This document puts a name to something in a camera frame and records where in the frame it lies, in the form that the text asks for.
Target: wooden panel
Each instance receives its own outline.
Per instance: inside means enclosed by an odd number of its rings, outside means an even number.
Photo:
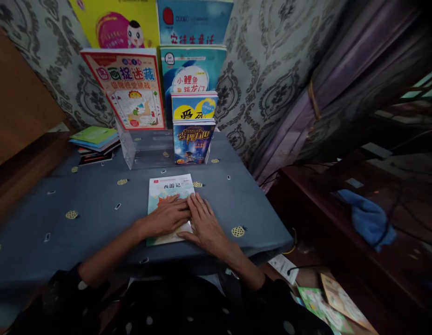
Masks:
[[[0,164],[66,119],[0,28]]]

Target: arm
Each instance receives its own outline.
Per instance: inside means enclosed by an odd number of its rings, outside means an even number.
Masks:
[[[249,288],[259,290],[264,284],[265,274],[244,255],[236,243],[228,240],[208,201],[202,200],[199,193],[196,193],[188,198],[188,206],[193,217],[195,234],[182,232],[178,235],[222,260]]]
[[[98,251],[78,268],[83,281],[92,288],[99,287],[118,263],[148,237],[162,236],[174,232],[188,221],[190,212],[186,210],[186,199],[171,198],[143,219],[137,220],[128,230]]]

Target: yellow book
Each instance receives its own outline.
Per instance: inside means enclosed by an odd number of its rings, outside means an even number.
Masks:
[[[155,48],[160,45],[155,0],[70,0],[92,48]]]

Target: damask patterned wallpaper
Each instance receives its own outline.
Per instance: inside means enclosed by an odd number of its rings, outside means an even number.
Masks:
[[[219,78],[218,127],[246,165],[307,85],[345,0],[235,1]]]
[[[0,26],[74,127],[109,127],[108,101],[79,52],[90,47],[68,0],[0,0]]]
[[[248,165],[306,86],[346,0],[234,3],[216,121]],[[0,26],[74,127],[113,126],[112,109],[79,54],[90,45],[68,0],[0,0]]]

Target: towel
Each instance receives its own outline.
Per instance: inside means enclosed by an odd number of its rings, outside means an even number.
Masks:
[[[347,189],[338,191],[338,194],[345,202],[351,205],[351,219],[354,229],[376,251],[379,252],[381,246],[389,245],[394,241],[396,232],[392,226],[389,226],[386,236],[379,245],[376,245],[382,235],[385,234],[387,226],[387,215],[379,205]]]

